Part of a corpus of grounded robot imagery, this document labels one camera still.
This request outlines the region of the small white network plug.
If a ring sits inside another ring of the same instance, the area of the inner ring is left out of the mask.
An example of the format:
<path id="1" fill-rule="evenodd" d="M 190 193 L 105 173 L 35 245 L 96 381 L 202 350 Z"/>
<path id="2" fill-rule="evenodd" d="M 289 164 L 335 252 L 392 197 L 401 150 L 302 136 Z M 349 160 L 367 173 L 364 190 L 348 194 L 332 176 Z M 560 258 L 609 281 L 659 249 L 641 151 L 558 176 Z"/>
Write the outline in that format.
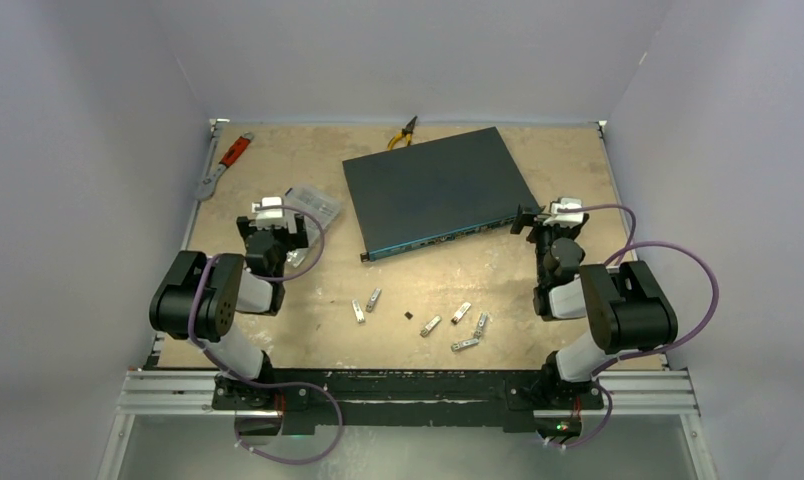
<path id="1" fill-rule="evenodd" d="M 363 324 L 366 322 L 366 318 L 364 312 L 360 306 L 360 303 L 357 299 L 352 300 L 352 308 L 354 311 L 354 315 L 358 324 Z"/>

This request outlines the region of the dark grey network switch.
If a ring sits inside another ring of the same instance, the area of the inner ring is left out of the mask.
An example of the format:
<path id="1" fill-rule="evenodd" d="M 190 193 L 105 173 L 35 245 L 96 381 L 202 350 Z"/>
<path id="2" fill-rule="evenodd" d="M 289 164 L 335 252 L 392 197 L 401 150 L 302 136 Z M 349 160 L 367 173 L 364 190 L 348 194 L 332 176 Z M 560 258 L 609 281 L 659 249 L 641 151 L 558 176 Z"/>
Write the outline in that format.
<path id="1" fill-rule="evenodd" d="M 345 160 L 364 262 L 500 228 L 537 213 L 495 127 Z"/>

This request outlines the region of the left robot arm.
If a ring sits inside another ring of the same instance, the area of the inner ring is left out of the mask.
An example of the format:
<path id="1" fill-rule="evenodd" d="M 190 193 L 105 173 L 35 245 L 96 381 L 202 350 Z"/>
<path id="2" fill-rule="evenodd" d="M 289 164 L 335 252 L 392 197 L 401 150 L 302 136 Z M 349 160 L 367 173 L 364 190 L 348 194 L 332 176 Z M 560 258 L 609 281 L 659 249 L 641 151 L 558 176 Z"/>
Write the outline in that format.
<path id="1" fill-rule="evenodd" d="M 296 207 L 268 210 L 270 216 L 236 219 L 243 254 L 179 251 L 149 307 L 154 330 L 200 349 L 224 377 L 239 381 L 237 395 L 253 409 L 270 405 L 276 389 L 290 384 L 274 381 L 269 355 L 234 325 L 235 315 L 279 313 L 285 283 L 300 276 L 285 274 L 288 254 L 309 246 L 308 222 L 322 226 Z"/>

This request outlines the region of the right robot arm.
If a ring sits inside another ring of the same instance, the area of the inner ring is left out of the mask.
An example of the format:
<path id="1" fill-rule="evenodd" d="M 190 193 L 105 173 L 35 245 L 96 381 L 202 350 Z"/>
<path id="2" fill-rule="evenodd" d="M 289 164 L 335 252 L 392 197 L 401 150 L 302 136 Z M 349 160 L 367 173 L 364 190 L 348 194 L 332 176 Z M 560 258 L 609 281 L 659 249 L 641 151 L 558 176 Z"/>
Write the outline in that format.
<path id="1" fill-rule="evenodd" d="M 514 235 L 528 228 L 535 247 L 535 314 L 544 321 L 588 321 L 578 340 L 549 354 L 532 388 L 554 407 L 589 390 L 603 363 L 621 353 L 650 352 L 678 335 L 677 316 L 645 262 L 614 270 L 585 263 L 577 239 L 588 220 L 579 205 L 555 203 L 549 213 L 519 207 L 511 226 Z"/>

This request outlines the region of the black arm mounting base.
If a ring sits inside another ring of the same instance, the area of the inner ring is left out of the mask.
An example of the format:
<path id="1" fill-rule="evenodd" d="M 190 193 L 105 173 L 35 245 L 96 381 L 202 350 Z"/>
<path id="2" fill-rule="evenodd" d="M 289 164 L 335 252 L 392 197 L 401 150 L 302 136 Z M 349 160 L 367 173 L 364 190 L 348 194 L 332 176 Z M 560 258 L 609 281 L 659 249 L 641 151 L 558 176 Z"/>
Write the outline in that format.
<path id="1" fill-rule="evenodd" d="M 240 416 L 266 412 L 285 435 L 318 426 L 551 429 L 575 410 L 602 411 L 600 388 L 567 385 L 542 370 L 349 370 L 275 368 L 272 389 L 215 376 L 212 407 Z"/>

